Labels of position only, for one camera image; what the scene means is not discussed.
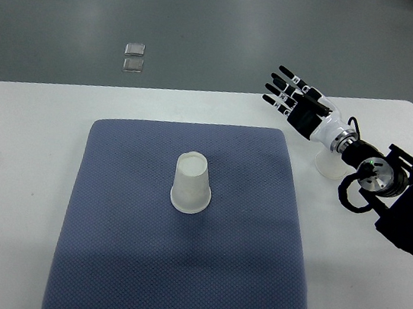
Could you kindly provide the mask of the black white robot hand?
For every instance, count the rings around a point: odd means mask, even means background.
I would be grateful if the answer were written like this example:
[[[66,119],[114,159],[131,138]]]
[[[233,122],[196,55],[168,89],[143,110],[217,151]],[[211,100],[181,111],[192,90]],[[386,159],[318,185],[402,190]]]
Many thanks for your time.
[[[341,118],[341,112],[321,91],[280,65],[272,73],[263,100],[287,118],[305,139],[322,143],[330,152],[342,154],[358,139],[358,131]]]

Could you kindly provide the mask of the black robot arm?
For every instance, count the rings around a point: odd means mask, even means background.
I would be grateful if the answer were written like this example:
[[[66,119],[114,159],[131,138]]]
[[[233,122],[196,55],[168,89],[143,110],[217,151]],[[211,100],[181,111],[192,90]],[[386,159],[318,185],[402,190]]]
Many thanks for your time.
[[[355,173],[338,187],[338,198],[350,212],[374,211],[375,229],[413,256],[413,157],[392,144],[381,154],[363,139],[349,139],[341,159]]]

